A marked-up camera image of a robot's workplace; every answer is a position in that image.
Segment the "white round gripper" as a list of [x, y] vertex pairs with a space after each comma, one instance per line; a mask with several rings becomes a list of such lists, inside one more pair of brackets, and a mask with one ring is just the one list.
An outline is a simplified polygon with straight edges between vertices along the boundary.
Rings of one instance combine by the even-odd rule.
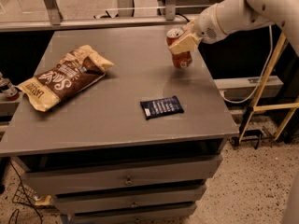
[[217, 19], [217, 4], [203, 10], [199, 16], [183, 26], [187, 33], [169, 46], [172, 54], [194, 50], [202, 41], [206, 44], [213, 44], [223, 40], [227, 34], [219, 26]]

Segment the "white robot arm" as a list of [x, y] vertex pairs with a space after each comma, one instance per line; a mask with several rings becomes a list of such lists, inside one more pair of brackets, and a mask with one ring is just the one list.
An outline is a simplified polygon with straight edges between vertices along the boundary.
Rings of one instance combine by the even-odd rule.
[[[200, 15], [182, 27], [182, 36], [170, 51], [179, 54], [193, 50], [200, 43], [213, 44], [239, 31], [259, 29], [275, 24], [281, 30], [277, 47], [289, 42], [299, 51], [299, 0], [224, 0], [206, 8]], [[253, 213], [245, 219], [245, 210], [239, 201], [230, 201], [227, 207], [206, 210], [204, 218], [193, 224], [299, 224], [298, 164], [299, 149], [284, 155], [278, 163], [278, 170], [292, 185], [289, 188], [285, 206], [281, 210], [271, 208], [269, 217], [263, 219]]]

